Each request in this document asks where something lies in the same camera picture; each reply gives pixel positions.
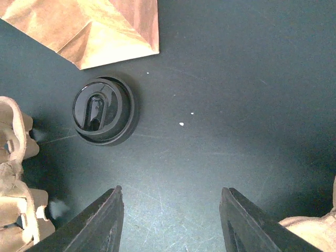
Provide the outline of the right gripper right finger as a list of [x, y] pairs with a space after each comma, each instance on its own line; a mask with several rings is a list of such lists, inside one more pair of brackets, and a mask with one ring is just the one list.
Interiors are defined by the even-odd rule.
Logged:
[[234, 188], [222, 189], [219, 212], [226, 251], [319, 251]]

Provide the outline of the brown pulp cup carrier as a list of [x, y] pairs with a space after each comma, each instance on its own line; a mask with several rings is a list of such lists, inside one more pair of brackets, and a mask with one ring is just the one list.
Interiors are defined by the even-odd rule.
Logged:
[[1, 251], [26, 251], [55, 232], [45, 215], [48, 193], [22, 180], [22, 162], [39, 146], [29, 135], [33, 119], [12, 98], [1, 97]]

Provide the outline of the single brown pulp carrier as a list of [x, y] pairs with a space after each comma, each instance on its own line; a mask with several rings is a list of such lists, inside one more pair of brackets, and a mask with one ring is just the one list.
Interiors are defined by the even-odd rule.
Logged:
[[335, 180], [332, 196], [333, 208], [326, 215], [287, 217], [279, 224], [321, 251], [335, 251]]

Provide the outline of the brown paper bag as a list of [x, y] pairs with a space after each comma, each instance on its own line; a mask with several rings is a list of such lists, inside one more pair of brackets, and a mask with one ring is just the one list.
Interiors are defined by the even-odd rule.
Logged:
[[1, 19], [80, 70], [160, 52], [157, 1], [1, 1]]

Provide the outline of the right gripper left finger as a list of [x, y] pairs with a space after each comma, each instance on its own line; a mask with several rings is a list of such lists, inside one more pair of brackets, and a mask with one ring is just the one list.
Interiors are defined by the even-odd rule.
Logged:
[[122, 187], [118, 185], [28, 251], [119, 251], [123, 218]]

